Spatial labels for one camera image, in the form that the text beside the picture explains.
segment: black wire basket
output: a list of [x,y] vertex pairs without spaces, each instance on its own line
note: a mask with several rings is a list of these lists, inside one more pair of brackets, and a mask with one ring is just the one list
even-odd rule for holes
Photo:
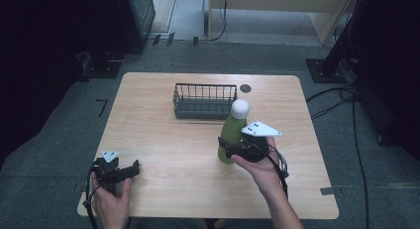
[[173,93],[176,118],[226,120],[237,99],[232,84],[177,83]]

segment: person's left hand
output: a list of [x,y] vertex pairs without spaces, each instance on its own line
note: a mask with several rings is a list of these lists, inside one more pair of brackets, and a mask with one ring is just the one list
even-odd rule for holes
[[121,198],[115,197],[111,192],[101,187],[96,179],[95,172],[91,175],[93,190],[96,189],[92,207],[101,219],[105,229],[122,229],[126,224],[130,211],[130,191],[132,180],[124,180]]

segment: hand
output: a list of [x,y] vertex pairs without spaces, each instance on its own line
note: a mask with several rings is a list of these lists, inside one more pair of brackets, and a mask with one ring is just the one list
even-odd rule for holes
[[130,178],[124,180],[123,194],[121,198],[118,198],[99,185],[95,172],[92,173],[91,178],[93,190],[97,188],[94,193],[92,206],[96,215],[101,219],[104,228],[124,228],[129,217],[132,180]]
[[[275,141],[273,137],[267,137],[268,144],[275,148]],[[269,155],[272,157],[274,162],[278,164],[279,158],[277,152],[270,148]],[[267,193],[272,190],[278,190],[281,188],[281,183],[278,178],[278,174],[272,165],[272,162],[268,158],[257,163],[250,163],[238,155],[231,157],[238,166],[247,170],[254,178],[257,186],[261,193]]]

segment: black cable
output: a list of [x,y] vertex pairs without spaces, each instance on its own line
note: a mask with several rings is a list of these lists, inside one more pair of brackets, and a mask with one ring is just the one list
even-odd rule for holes
[[224,7],[224,11],[223,11],[223,31],[222,31],[222,33],[219,35],[219,37],[217,37],[217,38],[215,38],[215,39],[212,39],[212,40],[203,40],[203,42],[215,42],[215,41],[217,41],[217,40],[219,40],[222,36],[223,36],[223,34],[225,34],[225,31],[226,31],[226,9],[227,9],[227,6],[228,6],[228,0],[225,0],[225,7]]
[[[254,148],[258,149],[260,152],[264,152],[263,149],[261,149],[258,145],[254,144],[254,143],[251,143],[251,142],[247,141],[247,144],[252,145]],[[278,157],[279,157],[278,160],[283,163],[283,159],[281,158],[281,154],[278,152],[278,150],[270,144],[268,144],[268,146],[272,147],[277,152]],[[284,194],[286,194],[286,197],[288,198],[288,193],[287,193],[288,186],[287,186],[286,179],[285,179],[286,176],[284,175],[283,171],[281,170],[280,165],[277,164],[269,154],[266,155],[266,157],[271,161],[272,165],[274,166],[274,169],[277,172],[278,177],[280,178],[281,187],[283,188]]]
[[[219,35],[219,37],[212,39],[212,40],[198,40],[198,42],[203,42],[203,43],[212,43],[212,42],[216,42],[217,40],[219,40],[226,32],[226,11],[227,11],[227,7],[228,7],[228,0],[225,0],[225,6],[223,9],[223,16],[222,16],[222,20],[223,20],[223,30],[222,33]],[[146,43],[148,43],[149,41],[154,41],[155,39],[147,39]],[[177,42],[191,42],[191,40],[174,40]]]
[[87,210],[87,215],[89,216],[89,220],[90,220],[90,223],[92,224],[93,229],[99,229],[98,228],[98,225],[96,224],[95,217],[93,216],[92,205],[91,205],[93,193],[98,188],[96,188],[92,192],[92,194],[90,194],[90,175],[92,174],[93,168],[95,167],[96,164],[97,164],[97,161],[94,161],[92,163],[92,165],[90,165],[89,172],[87,173],[87,179],[86,179],[86,200],[83,202],[83,205],[84,205],[84,207]]
[[[314,98],[319,97],[319,96],[321,96],[321,95],[323,95],[327,92],[338,90],[339,94],[340,94],[340,98],[342,99],[342,101],[336,103],[334,106],[326,108],[324,110],[321,110],[321,111],[315,113],[314,115],[311,116],[311,119],[314,120],[316,118],[319,118],[319,117],[325,115],[326,113],[330,112],[331,110],[337,108],[338,106],[342,105],[343,103],[353,101],[356,98],[356,93],[354,91],[352,91],[353,89],[351,87],[354,87],[354,86],[352,84],[347,84],[347,85],[344,85],[341,88],[337,88],[337,87],[330,88],[330,89],[321,91],[319,93],[316,93],[316,94],[310,96],[309,98],[307,98],[306,102],[309,102],[309,101],[313,100]],[[344,96],[345,92],[350,93],[351,96],[350,97],[345,97]]]
[[357,75],[354,72],[355,65],[355,62],[352,61],[349,57],[343,57],[342,59],[340,59],[341,69],[352,80],[355,80],[357,78]]
[[360,151],[360,148],[359,148],[358,130],[357,130],[357,127],[356,127],[356,101],[357,101],[357,98],[355,97],[355,99],[353,100],[353,133],[355,134],[356,152],[358,154],[359,165],[361,167],[362,180],[364,181],[365,213],[366,213],[366,225],[367,225],[367,229],[368,229],[369,225],[370,225],[370,223],[369,223],[369,212],[368,212],[368,184],[367,184],[367,177],[366,177],[366,174],[365,174],[364,165],[362,163],[361,151]]
[[277,148],[275,148],[274,146],[272,146],[272,145],[270,145],[270,144],[268,144],[268,146],[269,147],[271,147],[271,148],[273,148],[274,149],[274,151],[272,151],[272,152],[276,152],[277,153],[277,155],[278,155],[278,159],[279,159],[279,162],[281,163],[281,171],[283,172],[283,174],[284,174],[284,177],[288,177],[289,176],[289,173],[288,173],[288,171],[287,171],[287,162],[286,162],[286,159],[284,158],[284,156],[277,150]]
[[139,49],[136,52],[136,54],[134,56],[132,56],[132,57],[129,57],[129,58],[121,58],[121,59],[108,59],[108,61],[110,61],[110,62],[126,62],[126,61],[130,61],[130,60],[133,60],[136,57],[138,57],[141,52],[142,52],[142,49]]
[[[321,96],[322,94],[324,94],[326,92],[330,92],[330,91],[334,91],[334,90],[340,90],[339,93],[340,93],[340,98],[342,99],[342,101],[339,102],[338,104],[336,104],[335,106],[328,108],[328,111],[334,109],[335,107],[337,107],[337,106],[339,106],[339,105],[341,105],[345,102],[348,102],[348,101],[353,102],[353,109],[352,109],[353,110],[353,133],[354,133],[354,136],[355,136],[356,153],[358,155],[358,161],[359,161],[359,165],[360,165],[360,168],[361,168],[362,180],[364,182],[366,228],[368,229],[369,225],[370,225],[370,223],[369,223],[369,211],[368,211],[368,184],[367,184],[365,168],[364,168],[364,165],[363,165],[363,162],[362,162],[361,150],[360,150],[360,147],[359,147],[358,131],[357,131],[357,125],[356,125],[356,101],[359,99],[359,94],[358,94],[354,85],[348,84],[348,85],[343,86],[342,88],[331,88],[331,89],[327,89],[325,91],[316,93],[316,94],[312,95],[311,97],[309,97],[306,100],[306,102],[309,102],[309,101],[313,100],[314,98],[316,98],[318,96]],[[345,92],[351,93],[352,95],[350,97],[345,97],[344,96]],[[322,115],[324,115],[325,113],[328,112],[328,111],[326,111],[326,112],[323,112],[323,111],[319,112],[319,113],[322,113],[320,116],[322,116]]]

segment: green object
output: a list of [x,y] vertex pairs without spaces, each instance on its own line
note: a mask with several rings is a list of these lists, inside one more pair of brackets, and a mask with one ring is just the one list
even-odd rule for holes
[[[232,104],[231,114],[226,119],[220,137],[229,145],[241,145],[242,129],[247,124],[247,116],[250,105],[243,99],[238,99]],[[225,164],[232,164],[233,161],[226,157],[226,150],[219,146],[217,153],[219,160]]]

